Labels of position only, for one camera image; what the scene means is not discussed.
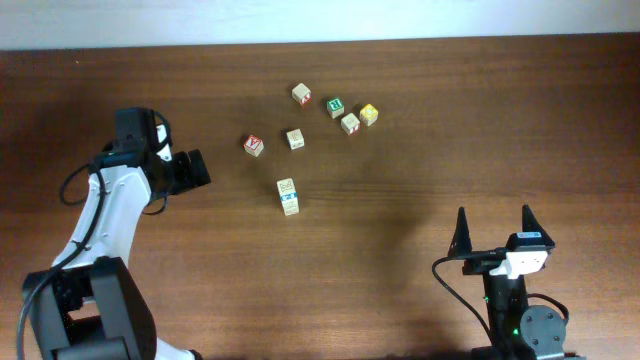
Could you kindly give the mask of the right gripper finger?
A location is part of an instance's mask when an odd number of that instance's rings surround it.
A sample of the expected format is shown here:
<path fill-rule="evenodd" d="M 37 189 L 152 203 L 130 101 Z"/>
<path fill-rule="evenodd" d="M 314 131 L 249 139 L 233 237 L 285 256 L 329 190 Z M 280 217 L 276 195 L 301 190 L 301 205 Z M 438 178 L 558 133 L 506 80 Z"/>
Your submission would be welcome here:
<path fill-rule="evenodd" d="M 528 204 L 522 206 L 522 231 L 538 232 L 541 235 L 546 235 L 546 231 L 540 225 Z"/>
<path fill-rule="evenodd" d="M 449 257 L 461 258 L 470 255 L 472 243 L 465 209 L 460 207 L 457 213 L 456 227 L 449 246 L 447 255 Z"/>

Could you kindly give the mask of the wooden block green side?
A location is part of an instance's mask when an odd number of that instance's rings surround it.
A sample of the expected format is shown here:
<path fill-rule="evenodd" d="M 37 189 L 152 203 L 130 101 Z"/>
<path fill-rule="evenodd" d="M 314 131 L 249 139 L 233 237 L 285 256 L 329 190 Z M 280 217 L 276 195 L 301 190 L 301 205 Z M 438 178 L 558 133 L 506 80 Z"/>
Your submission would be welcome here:
<path fill-rule="evenodd" d="M 295 184 L 292 178 L 278 180 L 276 182 L 276 185 L 280 196 L 296 192 Z"/>

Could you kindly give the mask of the blue top block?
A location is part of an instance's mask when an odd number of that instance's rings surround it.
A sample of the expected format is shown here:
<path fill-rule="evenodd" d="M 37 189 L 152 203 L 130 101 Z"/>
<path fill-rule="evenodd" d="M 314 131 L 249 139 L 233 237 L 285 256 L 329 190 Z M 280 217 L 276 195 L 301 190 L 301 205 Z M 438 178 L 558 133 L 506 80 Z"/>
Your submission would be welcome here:
<path fill-rule="evenodd" d="M 282 195 L 280 197 L 280 200 L 282 202 L 296 201 L 297 200 L 297 193 L 296 192 L 292 192 L 292 193 L 284 194 L 284 195 Z"/>

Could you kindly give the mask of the wooden block blue side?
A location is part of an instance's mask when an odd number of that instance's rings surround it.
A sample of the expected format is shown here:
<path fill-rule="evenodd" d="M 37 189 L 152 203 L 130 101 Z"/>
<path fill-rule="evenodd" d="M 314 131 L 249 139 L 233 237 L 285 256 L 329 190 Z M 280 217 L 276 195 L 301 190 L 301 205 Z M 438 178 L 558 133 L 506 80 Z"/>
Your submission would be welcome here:
<path fill-rule="evenodd" d="M 284 214 L 286 216 L 291 216 L 294 214 L 298 214 L 300 211 L 299 202 L 297 198 L 289 199 L 282 202 L 282 207 Z"/>

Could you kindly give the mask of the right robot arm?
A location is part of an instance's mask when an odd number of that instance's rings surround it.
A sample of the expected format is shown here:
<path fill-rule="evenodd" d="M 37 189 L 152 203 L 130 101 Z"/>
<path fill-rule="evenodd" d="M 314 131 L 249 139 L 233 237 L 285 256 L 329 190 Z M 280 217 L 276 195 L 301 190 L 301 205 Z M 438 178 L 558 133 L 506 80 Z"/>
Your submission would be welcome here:
<path fill-rule="evenodd" d="M 461 261 L 462 273 L 480 275 L 484 284 L 487 320 L 481 326 L 490 340 L 471 350 L 473 359 L 577 359 L 564 351 L 569 311 L 559 301 L 526 289 L 525 277 L 541 271 L 555 242 L 528 205 L 522 207 L 522 229 L 503 247 L 474 251 L 465 210 L 457 214 L 456 228 L 446 257 Z"/>

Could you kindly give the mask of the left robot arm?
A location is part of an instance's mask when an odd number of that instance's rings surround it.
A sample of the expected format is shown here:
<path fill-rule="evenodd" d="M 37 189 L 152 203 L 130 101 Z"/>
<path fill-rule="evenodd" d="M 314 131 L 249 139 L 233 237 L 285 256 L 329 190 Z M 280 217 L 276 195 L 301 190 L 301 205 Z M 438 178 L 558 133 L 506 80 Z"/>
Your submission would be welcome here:
<path fill-rule="evenodd" d="M 51 267 L 27 275 L 16 331 L 25 356 L 32 328 L 44 359 L 198 359 L 200 353 L 161 340 L 153 315 L 128 269 L 140 218 L 210 183 L 199 150 L 172 153 L 169 121 L 141 107 L 115 114 L 116 136 L 82 165 L 88 193 L 74 232 Z"/>

